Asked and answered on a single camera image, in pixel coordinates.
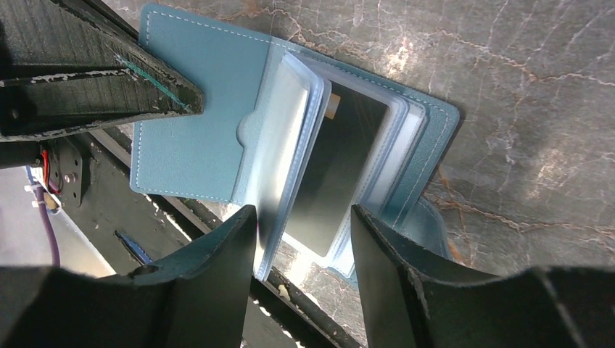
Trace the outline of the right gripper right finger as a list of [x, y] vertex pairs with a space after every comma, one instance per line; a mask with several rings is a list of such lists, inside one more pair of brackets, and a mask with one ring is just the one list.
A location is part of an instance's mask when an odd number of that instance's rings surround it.
[[497, 276], [447, 260], [352, 207], [370, 347], [612, 347], [614, 269], [534, 266]]

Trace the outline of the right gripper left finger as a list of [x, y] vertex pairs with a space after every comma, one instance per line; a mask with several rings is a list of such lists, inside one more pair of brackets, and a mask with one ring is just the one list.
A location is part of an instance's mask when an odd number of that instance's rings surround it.
[[3, 347], [238, 347], [252, 279], [257, 213], [127, 275], [1, 269]]

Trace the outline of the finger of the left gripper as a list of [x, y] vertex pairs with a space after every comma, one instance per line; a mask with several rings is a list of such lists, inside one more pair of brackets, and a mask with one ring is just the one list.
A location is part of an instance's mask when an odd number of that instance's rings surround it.
[[202, 91], [102, 1], [1, 3], [1, 140], [199, 114]]

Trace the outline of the blue card holder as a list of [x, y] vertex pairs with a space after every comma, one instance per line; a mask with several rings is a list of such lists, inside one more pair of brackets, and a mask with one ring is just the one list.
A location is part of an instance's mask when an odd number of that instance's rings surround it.
[[[144, 194], [254, 205], [253, 270], [264, 279], [281, 242], [355, 279], [350, 206], [363, 204], [400, 231], [459, 120], [451, 104], [304, 46], [160, 4], [141, 11], [139, 41], [204, 94], [196, 115], [134, 125], [131, 188]], [[357, 189], [329, 253], [286, 234], [332, 83], [387, 105]]]

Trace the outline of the black credit card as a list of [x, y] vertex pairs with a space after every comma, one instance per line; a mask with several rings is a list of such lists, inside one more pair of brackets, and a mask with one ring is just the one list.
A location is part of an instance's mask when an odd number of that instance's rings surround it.
[[319, 257], [337, 237], [388, 110], [343, 85], [331, 87], [337, 110], [321, 123], [285, 230]]

